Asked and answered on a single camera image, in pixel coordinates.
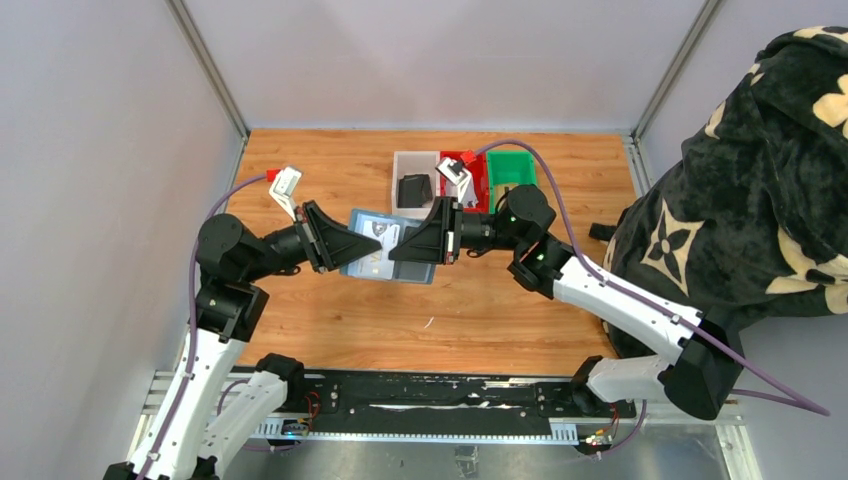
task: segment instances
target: black object in bin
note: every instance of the black object in bin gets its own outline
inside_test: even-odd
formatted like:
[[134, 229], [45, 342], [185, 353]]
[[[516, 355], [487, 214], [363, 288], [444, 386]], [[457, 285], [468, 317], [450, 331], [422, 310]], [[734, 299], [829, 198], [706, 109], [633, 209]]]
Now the black object in bin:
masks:
[[406, 175], [398, 180], [398, 208], [420, 208], [431, 200], [433, 187], [429, 175]]

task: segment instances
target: wooden table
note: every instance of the wooden table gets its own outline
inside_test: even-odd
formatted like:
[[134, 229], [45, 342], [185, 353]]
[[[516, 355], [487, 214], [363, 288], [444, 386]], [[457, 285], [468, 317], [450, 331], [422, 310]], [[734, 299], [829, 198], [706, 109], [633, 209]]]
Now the wooden table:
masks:
[[[508, 137], [550, 163], [581, 246], [600, 263], [605, 246], [587, 237], [589, 225], [614, 224], [635, 199], [615, 135], [254, 130], [238, 181], [297, 166], [295, 199], [314, 199], [347, 224], [355, 207], [391, 212], [394, 151], [466, 150]], [[541, 169], [537, 176], [556, 209]], [[291, 224], [268, 187], [251, 185], [229, 204], [258, 236]], [[552, 231], [567, 240], [561, 219]], [[432, 285], [318, 275], [308, 265], [296, 277], [266, 278], [258, 285], [271, 300], [240, 363], [276, 352], [308, 367], [570, 375], [589, 355], [613, 355], [596, 317], [519, 287], [506, 271], [510, 255], [463, 255], [437, 267]]]

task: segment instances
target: black blanket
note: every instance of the black blanket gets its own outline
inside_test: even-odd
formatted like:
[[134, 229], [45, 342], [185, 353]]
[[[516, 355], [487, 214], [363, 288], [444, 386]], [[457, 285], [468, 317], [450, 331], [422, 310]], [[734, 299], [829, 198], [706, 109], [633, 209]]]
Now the black blanket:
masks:
[[[605, 267], [745, 327], [848, 312], [848, 29], [781, 35], [622, 216]], [[624, 356], [648, 353], [612, 329]]]

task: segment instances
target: white backdrop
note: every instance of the white backdrop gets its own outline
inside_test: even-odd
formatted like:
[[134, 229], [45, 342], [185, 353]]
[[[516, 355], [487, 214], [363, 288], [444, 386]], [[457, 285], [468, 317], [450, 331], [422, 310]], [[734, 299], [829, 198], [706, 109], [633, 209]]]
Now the white backdrop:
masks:
[[[726, 0], [644, 138], [654, 177], [680, 160], [694, 134], [777, 35], [815, 25], [848, 26], [844, 0]], [[768, 319], [743, 332], [747, 356], [833, 411], [819, 417], [759, 400], [743, 406], [763, 478], [842, 478], [848, 468], [848, 315]], [[742, 388], [770, 391], [744, 374]]]
[[701, 0], [190, 0], [253, 127], [630, 129]]
[[0, 3], [0, 465], [123, 461], [240, 142], [164, 1]]

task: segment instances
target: green bin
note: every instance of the green bin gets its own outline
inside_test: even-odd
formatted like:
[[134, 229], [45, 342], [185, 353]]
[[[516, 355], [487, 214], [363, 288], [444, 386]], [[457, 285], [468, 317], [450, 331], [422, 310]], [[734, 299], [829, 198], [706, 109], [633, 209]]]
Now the green bin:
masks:
[[525, 151], [498, 150], [486, 153], [489, 173], [489, 213], [495, 213], [504, 187], [538, 185], [533, 155]]

